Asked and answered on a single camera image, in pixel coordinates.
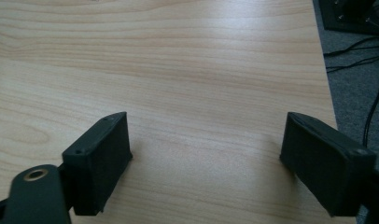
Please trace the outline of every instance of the screw hole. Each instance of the screw hole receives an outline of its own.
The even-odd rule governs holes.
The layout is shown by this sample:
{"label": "screw hole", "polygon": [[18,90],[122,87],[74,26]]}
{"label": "screw hole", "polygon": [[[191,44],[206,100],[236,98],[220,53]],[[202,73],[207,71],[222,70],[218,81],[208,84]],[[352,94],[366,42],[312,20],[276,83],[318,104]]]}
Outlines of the screw hole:
{"label": "screw hole", "polygon": [[42,177],[46,176],[48,174],[48,170],[46,169],[38,169],[38,170],[33,170],[23,178],[25,181],[35,181],[37,179],[41,179]]}

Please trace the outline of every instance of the black cable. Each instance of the black cable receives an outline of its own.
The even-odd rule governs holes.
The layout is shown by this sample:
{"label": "black cable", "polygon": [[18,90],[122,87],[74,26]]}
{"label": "black cable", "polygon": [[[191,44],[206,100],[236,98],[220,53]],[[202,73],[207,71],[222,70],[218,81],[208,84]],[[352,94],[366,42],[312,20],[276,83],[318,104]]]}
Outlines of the black cable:
{"label": "black cable", "polygon": [[373,21],[373,20],[371,20],[371,18],[368,18],[368,19],[366,20],[366,22],[369,22],[371,25],[374,25],[374,26],[376,26],[376,27],[379,28],[379,23],[378,23],[378,22],[375,22],[375,21]]}
{"label": "black cable", "polygon": [[372,40],[375,40],[375,39],[379,39],[379,36],[372,36],[372,37],[368,37],[368,38],[362,39],[362,40],[354,43],[353,45],[349,46],[346,49],[341,49],[341,50],[337,50],[337,51],[334,51],[334,52],[325,53],[323,55],[324,55],[324,57],[335,57],[335,56],[347,53],[350,50],[354,50],[356,46],[362,45],[362,44],[364,44],[366,42],[369,42],[369,41],[372,41]]}
{"label": "black cable", "polygon": [[351,49],[351,51],[361,50],[361,49],[379,49],[379,45],[378,46],[363,47],[363,48],[358,48],[358,49]]}
{"label": "black cable", "polygon": [[349,64],[349,65],[330,66],[330,67],[326,67],[326,69],[332,69],[332,70],[327,71],[327,73],[333,73],[333,72],[336,72],[336,71],[339,71],[339,70],[343,70],[343,69],[347,69],[347,68],[352,68],[352,67],[360,66],[360,65],[363,65],[363,64],[375,63],[377,61],[379,61],[379,56],[363,59],[363,60],[360,60],[358,62]]}
{"label": "black cable", "polygon": [[364,147],[367,147],[367,145],[368,145],[368,133],[370,131],[371,120],[372,120],[372,116],[375,112],[375,109],[378,106],[378,103],[379,103],[379,91],[378,91],[378,94],[376,95],[375,100],[373,101],[371,110],[368,113],[367,121],[365,122],[364,134],[363,134],[363,146]]}

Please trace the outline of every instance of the gray carpet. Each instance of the gray carpet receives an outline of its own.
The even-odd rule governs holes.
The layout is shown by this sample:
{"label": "gray carpet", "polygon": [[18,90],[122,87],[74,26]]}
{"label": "gray carpet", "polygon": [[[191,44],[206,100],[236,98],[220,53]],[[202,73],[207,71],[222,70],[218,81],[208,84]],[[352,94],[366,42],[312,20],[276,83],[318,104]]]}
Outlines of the gray carpet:
{"label": "gray carpet", "polygon": [[[314,0],[314,5],[321,45],[325,53],[345,49],[369,37],[324,30],[318,1]],[[373,42],[370,46],[377,44],[379,42]],[[325,58],[325,63],[326,66],[347,65],[378,55],[379,49],[358,50],[335,58]],[[328,78],[338,130],[362,143],[364,125],[379,89],[379,62],[330,73]],[[377,153],[379,170],[379,105],[372,118],[368,148]],[[360,210],[358,223],[364,223],[366,212],[364,208]]]}

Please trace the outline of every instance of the black device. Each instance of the black device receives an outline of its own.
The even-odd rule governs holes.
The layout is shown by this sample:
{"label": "black device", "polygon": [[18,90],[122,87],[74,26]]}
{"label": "black device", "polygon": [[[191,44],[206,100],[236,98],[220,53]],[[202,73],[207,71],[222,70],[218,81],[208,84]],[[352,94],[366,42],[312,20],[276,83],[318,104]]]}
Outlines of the black device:
{"label": "black device", "polygon": [[318,0],[326,30],[379,35],[375,0]]}
{"label": "black device", "polygon": [[366,223],[379,224],[376,154],[324,122],[289,112],[281,161],[332,217],[354,217],[363,204]]}
{"label": "black device", "polygon": [[63,153],[63,164],[40,165],[18,174],[0,202],[0,224],[71,223],[96,216],[133,157],[126,112],[104,117]]}

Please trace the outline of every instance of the wooden table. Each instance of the wooden table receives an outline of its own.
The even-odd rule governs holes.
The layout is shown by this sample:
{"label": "wooden table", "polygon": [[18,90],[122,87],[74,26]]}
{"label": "wooden table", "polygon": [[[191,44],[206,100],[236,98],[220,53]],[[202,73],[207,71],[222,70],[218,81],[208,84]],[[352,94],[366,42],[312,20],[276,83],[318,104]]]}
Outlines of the wooden table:
{"label": "wooden table", "polygon": [[134,159],[74,223],[354,223],[278,159],[288,111],[335,125],[311,1],[0,1],[0,200],[120,111]]}

